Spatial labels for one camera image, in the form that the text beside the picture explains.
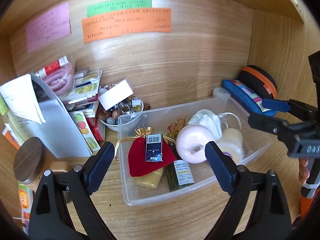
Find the person's right hand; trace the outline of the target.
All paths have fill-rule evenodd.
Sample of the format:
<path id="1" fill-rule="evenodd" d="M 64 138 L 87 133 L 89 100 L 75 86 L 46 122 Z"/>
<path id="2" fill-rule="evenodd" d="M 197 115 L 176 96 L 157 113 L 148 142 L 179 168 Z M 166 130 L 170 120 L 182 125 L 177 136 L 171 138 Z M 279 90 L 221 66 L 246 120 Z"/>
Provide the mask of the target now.
<path id="1" fill-rule="evenodd" d="M 307 179 L 310 176 L 310 172 L 307 168 L 309 160 L 308 159 L 303 159 L 299 158 L 299 175 L 298 175 L 298 180 L 301 185 L 305 184 Z"/>

